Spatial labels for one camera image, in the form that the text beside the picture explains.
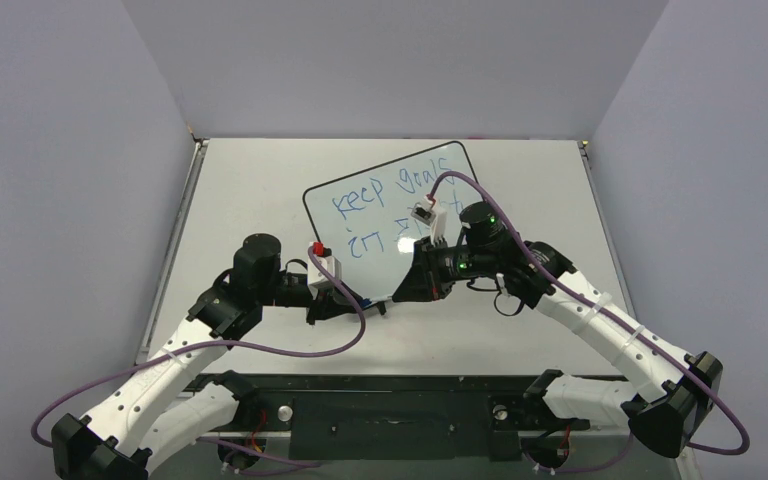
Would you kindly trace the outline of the white whiteboard black frame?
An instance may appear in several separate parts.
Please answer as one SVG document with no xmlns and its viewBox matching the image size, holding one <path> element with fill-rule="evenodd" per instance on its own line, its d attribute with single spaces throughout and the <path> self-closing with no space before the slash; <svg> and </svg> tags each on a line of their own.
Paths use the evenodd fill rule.
<svg viewBox="0 0 768 480">
<path fill-rule="evenodd" d="M 302 196 L 317 240 L 341 263 L 341 277 L 370 300 L 389 298 L 408 272 L 415 241 L 430 229 L 411 209 L 438 177 L 477 176 L 465 146 L 450 141 L 307 189 Z"/>
</svg>

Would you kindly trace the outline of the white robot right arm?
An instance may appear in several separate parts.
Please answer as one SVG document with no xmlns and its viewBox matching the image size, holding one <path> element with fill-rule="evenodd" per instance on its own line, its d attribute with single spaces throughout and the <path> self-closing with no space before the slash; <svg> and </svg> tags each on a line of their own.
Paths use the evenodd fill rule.
<svg viewBox="0 0 768 480">
<path fill-rule="evenodd" d="M 491 279 L 499 293 L 567 328 L 618 370 L 620 381 L 595 380 L 548 370 L 525 393 L 524 413 L 538 427 L 556 420 L 626 427 L 652 452 L 676 458 L 713 408 L 722 363 L 692 355 L 660 339 L 616 307 L 573 263 L 544 242 L 511 233 L 487 202 L 460 214 L 461 242 L 441 234 L 441 206 L 418 202 L 412 217 L 428 226 L 415 241 L 411 266 L 392 299 L 444 299 L 457 282 Z"/>
</svg>

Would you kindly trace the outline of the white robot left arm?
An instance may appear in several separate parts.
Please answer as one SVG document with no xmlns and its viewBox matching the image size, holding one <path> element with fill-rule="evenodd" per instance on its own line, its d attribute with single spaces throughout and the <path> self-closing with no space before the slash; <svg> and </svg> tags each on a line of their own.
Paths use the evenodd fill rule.
<svg viewBox="0 0 768 480">
<path fill-rule="evenodd" d="M 248 236 L 222 272 L 196 300 L 160 349 L 123 372 L 125 382 L 81 416 L 64 415 L 51 430 L 61 479 L 147 479 L 179 450 L 216 427 L 251 427 L 258 416 L 253 388 L 228 375 L 179 405 L 173 402 L 202 371 L 257 326 L 267 307 L 303 308 L 309 321 L 364 314 L 369 301 L 341 280 L 331 251 L 314 242 L 307 271 L 283 268 L 280 241 Z"/>
</svg>

